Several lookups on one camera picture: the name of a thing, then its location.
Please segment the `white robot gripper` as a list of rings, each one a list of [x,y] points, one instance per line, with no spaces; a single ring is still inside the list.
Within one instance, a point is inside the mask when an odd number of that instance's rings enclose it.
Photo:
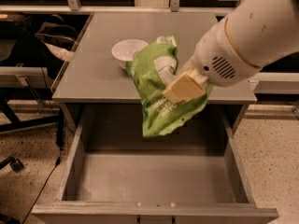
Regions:
[[[203,74],[191,70],[193,62]],[[228,19],[224,19],[202,36],[185,64],[176,71],[166,68],[163,82],[173,83],[163,91],[163,96],[174,104],[187,102],[206,94],[207,78],[216,86],[228,87],[261,70],[241,54],[229,31]]]

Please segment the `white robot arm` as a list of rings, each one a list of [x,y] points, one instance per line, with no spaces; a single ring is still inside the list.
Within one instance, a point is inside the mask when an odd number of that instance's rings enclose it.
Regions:
[[[299,0],[246,0],[206,32],[163,96],[176,104],[233,86],[299,50]]]

